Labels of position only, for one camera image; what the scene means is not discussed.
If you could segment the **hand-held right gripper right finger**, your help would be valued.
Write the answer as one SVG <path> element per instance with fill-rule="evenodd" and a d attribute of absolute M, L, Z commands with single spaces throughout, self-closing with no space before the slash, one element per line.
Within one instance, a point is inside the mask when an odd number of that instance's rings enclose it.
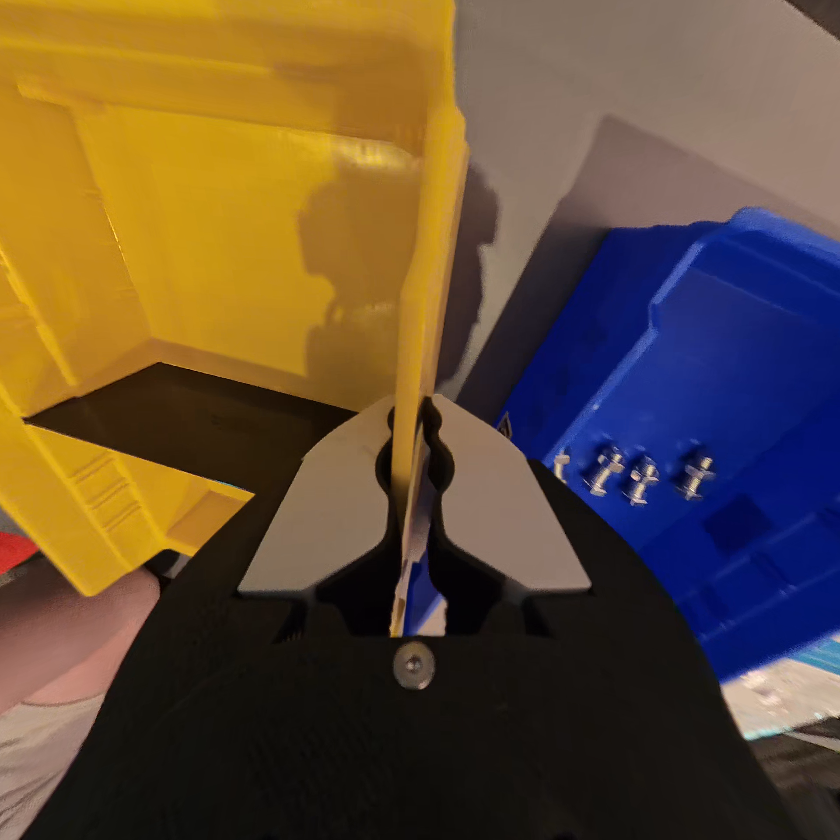
<path fill-rule="evenodd" d="M 442 492 L 444 533 L 520 592 L 588 592 L 592 583 L 524 454 L 442 395 L 437 435 L 454 461 Z"/>

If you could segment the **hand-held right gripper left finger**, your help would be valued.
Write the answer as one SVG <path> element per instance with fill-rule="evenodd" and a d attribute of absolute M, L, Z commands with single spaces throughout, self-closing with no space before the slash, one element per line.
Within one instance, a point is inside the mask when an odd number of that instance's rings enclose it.
<path fill-rule="evenodd" d="M 240 595 L 310 595 L 382 542 L 389 500 L 375 465 L 391 439 L 393 406 L 392 396 L 373 403 L 303 457 Z"/>

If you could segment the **blue plastic bin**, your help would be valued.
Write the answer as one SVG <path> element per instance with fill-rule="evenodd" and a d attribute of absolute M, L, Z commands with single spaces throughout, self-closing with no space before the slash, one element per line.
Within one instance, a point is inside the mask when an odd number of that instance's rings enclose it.
<path fill-rule="evenodd" d="M 497 417 L 572 543 L 616 532 L 658 578 L 722 681 L 838 630 L 838 242 L 760 208 L 722 223 L 609 233 Z M 436 488 L 428 572 L 448 634 L 521 592 L 446 537 L 454 461 L 423 407 Z M 670 480 L 697 441 L 717 460 L 700 501 Z M 603 498 L 582 476 L 614 444 Z M 553 459 L 571 456 L 568 485 Z M 649 455 L 647 505 L 623 491 Z"/>

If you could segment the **yellow plastic bin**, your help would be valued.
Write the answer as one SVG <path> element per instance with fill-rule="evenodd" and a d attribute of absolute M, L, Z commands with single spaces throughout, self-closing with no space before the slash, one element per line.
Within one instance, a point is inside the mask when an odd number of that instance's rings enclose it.
<path fill-rule="evenodd" d="M 2 2 L 2 509 L 82 596 L 245 504 L 38 430 L 155 364 L 395 405 L 411 517 L 465 189 L 454 2 Z"/>

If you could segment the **person's left forearm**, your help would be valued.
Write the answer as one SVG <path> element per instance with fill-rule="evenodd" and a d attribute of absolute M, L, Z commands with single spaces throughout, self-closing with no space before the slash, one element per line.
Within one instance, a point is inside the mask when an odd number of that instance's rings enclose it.
<path fill-rule="evenodd" d="M 102 696 L 161 596 L 146 569 L 81 595 L 49 563 L 1 590 L 1 712 Z"/>

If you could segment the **laminated paper sheet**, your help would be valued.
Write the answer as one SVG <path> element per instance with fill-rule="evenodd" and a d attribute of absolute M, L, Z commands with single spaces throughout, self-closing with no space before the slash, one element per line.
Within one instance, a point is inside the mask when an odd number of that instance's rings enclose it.
<path fill-rule="evenodd" d="M 749 741 L 838 718 L 839 635 L 730 679 L 721 692 Z"/>

